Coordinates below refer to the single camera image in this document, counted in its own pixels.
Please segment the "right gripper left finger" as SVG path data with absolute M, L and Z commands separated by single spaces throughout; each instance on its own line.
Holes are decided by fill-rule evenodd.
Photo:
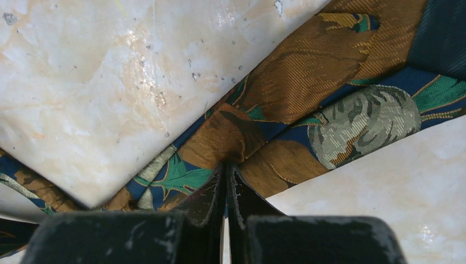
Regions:
M 67 212 L 34 232 L 22 263 L 221 263 L 225 165 L 169 211 Z

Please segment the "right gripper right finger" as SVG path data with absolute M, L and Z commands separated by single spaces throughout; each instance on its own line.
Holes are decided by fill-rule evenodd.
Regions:
M 368 216 L 288 216 L 226 164 L 232 263 L 406 263 L 392 229 Z

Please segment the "brown blue floral tie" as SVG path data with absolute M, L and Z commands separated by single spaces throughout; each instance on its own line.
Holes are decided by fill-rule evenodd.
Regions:
M 1 219 L 263 197 L 465 115 L 465 1 L 1 1 Z

